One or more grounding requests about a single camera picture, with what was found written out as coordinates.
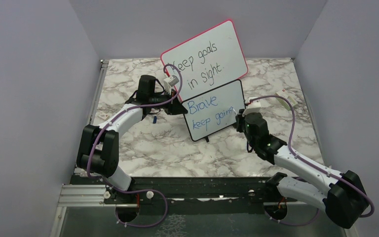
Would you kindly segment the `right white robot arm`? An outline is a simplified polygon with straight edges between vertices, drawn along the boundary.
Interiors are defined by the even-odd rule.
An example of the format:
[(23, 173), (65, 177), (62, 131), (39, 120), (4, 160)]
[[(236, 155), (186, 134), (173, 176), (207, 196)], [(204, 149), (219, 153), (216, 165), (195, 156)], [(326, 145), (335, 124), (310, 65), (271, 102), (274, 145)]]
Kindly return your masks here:
[(247, 151), (300, 177), (296, 180), (284, 173), (275, 174), (266, 182), (266, 197), (272, 201), (294, 198), (324, 211), (339, 227), (350, 229), (370, 206), (359, 175), (351, 170), (342, 173), (301, 156), (270, 134), (261, 113), (244, 112), (237, 112), (234, 127), (245, 135)]

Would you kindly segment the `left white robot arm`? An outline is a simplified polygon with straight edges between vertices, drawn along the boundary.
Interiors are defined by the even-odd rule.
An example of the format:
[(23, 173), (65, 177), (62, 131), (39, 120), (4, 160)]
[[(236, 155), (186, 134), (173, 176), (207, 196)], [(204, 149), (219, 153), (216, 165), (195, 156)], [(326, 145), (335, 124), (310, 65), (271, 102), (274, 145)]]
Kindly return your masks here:
[(125, 102), (123, 108), (99, 125), (87, 125), (82, 132), (76, 165), (86, 170), (87, 175), (96, 173), (117, 188), (117, 197), (125, 203), (135, 198), (135, 189), (130, 186), (132, 177), (119, 167), (119, 139), (135, 124), (142, 121), (153, 109), (164, 110), (168, 115), (183, 115), (188, 111), (178, 99), (179, 90), (173, 86), (180, 82), (177, 76), (159, 82), (154, 76), (143, 75), (138, 89)]

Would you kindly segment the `black framed whiteboard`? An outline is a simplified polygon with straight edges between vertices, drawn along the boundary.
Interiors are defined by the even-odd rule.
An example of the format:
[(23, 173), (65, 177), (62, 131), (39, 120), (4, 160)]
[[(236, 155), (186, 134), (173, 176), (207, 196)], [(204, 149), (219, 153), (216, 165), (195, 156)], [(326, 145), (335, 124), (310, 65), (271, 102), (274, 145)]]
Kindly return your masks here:
[(242, 82), (235, 80), (213, 90), (188, 99), (182, 105), (188, 110), (184, 115), (192, 141), (204, 139), (236, 123), (237, 112), (245, 108)]

